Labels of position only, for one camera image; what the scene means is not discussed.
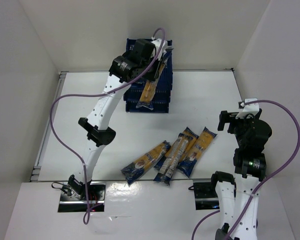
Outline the blue stacked crate shelf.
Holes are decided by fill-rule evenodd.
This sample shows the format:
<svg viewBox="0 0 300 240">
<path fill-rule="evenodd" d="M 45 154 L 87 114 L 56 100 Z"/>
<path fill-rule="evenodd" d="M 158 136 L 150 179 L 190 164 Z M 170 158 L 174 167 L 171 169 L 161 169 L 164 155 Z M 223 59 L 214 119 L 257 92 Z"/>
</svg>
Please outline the blue stacked crate shelf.
<svg viewBox="0 0 300 240">
<path fill-rule="evenodd" d="M 146 85 L 146 79 L 141 78 L 131 85 L 123 95 L 125 101 L 125 111 L 130 113 L 158 113 L 165 114 L 169 112 L 171 101 L 171 91 L 173 88 L 173 64 L 172 64 L 172 44 L 173 41 L 167 42 L 168 50 L 164 54 L 165 65 L 160 73 L 154 97 L 149 103 L 149 107 L 137 107 L 138 101 Z"/>
</svg>

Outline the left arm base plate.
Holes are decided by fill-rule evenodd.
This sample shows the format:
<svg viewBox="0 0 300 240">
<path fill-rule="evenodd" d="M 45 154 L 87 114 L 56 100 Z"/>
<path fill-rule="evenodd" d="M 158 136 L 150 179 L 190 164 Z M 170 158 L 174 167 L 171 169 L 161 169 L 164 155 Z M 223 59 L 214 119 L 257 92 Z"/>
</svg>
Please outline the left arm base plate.
<svg viewBox="0 0 300 240">
<path fill-rule="evenodd" d="M 87 199 L 84 196 L 79 198 L 70 190 L 70 187 L 63 182 L 53 182 L 54 189 L 61 190 L 58 212 L 79 213 L 87 211 Z M 104 182 L 92 181 L 88 188 L 88 201 L 91 212 L 103 212 L 105 208 L 106 184 Z"/>
</svg>

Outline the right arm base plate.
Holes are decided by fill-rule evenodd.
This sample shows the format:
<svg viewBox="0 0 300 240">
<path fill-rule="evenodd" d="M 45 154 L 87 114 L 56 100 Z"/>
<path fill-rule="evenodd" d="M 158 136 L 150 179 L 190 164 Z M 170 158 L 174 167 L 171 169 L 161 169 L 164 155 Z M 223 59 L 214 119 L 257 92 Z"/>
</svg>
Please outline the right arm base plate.
<svg viewBox="0 0 300 240">
<path fill-rule="evenodd" d="M 195 209 L 197 211 L 220 209 L 217 193 L 210 181 L 194 182 L 188 190 L 194 193 Z"/>
</svg>

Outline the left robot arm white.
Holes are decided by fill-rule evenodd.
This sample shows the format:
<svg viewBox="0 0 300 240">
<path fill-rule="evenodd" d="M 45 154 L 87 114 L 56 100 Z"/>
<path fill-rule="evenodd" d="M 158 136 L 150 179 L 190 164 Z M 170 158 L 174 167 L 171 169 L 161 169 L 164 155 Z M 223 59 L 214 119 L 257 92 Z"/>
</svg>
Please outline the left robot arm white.
<svg viewBox="0 0 300 240">
<path fill-rule="evenodd" d="M 109 122 L 119 101 L 130 88 L 130 82 L 140 74 L 151 82 L 158 80 L 159 66 L 167 55 L 167 48 L 166 40 L 139 38 L 131 50 L 112 61 L 103 89 L 105 95 L 98 99 L 87 117 L 78 120 L 78 124 L 87 132 L 87 145 L 82 157 L 85 166 L 68 179 L 68 185 L 78 199 L 86 198 L 86 189 L 92 181 L 98 159 L 116 136 L 116 132 L 109 127 Z"/>
</svg>

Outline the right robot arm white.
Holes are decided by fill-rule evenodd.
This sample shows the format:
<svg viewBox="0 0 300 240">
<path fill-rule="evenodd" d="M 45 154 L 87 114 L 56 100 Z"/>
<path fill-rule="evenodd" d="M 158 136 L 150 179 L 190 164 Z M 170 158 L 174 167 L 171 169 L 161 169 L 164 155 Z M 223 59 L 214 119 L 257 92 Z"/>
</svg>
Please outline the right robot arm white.
<svg viewBox="0 0 300 240">
<path fill-rule="evenodd" d="M 216 171 L 211 183 L 219 201 L 220 228 L 217 240 L 256 240 L 260 192 L 257 185 L 266 177 L 265 144 L 272 135 L 271 127 L 260 120 L 261 113 L 238 116 L 236 112 L 221 111 L 218 131 L 229 124 L 228 133 L 236 138 L 234 173 Z"/>
</svg>

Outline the grey label spaghetti bag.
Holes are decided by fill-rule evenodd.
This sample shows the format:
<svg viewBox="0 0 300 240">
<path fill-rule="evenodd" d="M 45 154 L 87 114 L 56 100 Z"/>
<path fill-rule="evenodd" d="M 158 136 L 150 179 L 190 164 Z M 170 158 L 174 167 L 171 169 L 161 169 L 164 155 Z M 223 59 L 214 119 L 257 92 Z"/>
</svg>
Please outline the grey label spaghetti bag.
<svg viewBox="0 0 300 240">
<path fill-rule="evenodd" d="M 153 179 L 154 182 L 162 183 L 167 186 L 170 185 L 173 174 L 176 170 L 178 162 L 183 155 L 188 143 L 193 139 L 192 136 L 180 133 L 178 138 L 174 142 L 173 146 L 169 150 L 169 154 L 164 160 L 161 168 L 159 169 L 157 175 Z"/>
</svg>

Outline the spaghetti bag under grey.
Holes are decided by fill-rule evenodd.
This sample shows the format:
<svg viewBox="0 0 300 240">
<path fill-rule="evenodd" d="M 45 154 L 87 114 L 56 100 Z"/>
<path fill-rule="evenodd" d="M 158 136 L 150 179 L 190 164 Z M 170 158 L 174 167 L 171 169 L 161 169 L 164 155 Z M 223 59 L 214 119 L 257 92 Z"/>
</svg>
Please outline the spaghetti bag under grey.
<svg viewBox="0 0 300 240">
<path fill-rule="evenodd" d="M 194 133 L 188 126 L 185 128 L 185 130 L 182 132 L 185 135 L 191 136 L 192 139 L 188 141 L 186 148 L 184 149 L 184 152 L 182 154 L 182 156 L 179 159 L 179 163 L 186 157 L 187 153 L 189 152 L 189 150 L 191 149 L 191 147 L 194 145 L 194 143 L 197 141 L 198 139 L 198 135 L 196 133 Z M 170 154 L 170 152 L 172 151 L 172 148 L 174 146 L 174 143 L 172 144 L 171 148 L 168 150 L 168 152 L 157 162 L 157 164 L 154 166 L 154 169 L 156 170 L 160 170 L 160 168 L 162 167 L 165 159 L 168 157 L 168 155 Z"/>
</svg>

